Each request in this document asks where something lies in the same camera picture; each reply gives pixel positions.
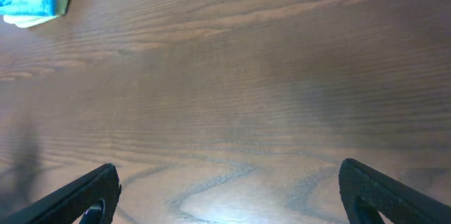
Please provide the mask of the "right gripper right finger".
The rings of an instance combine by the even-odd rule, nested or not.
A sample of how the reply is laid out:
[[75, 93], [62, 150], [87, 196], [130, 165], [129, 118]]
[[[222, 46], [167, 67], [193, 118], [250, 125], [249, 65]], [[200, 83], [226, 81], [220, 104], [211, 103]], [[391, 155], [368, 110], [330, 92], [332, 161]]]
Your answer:
[[353, 159], [339, 172], [340, 197], [351, 224], [449, 223], [450, 207]]

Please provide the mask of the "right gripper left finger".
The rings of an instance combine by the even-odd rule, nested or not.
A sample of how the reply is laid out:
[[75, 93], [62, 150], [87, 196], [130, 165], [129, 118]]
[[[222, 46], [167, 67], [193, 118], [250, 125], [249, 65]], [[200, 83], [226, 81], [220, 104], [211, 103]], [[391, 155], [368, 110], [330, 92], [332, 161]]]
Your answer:
[[110, 224], [121, 195], [116, 167], [106, 163], [30, 206], [1, 219], [6, 224]]

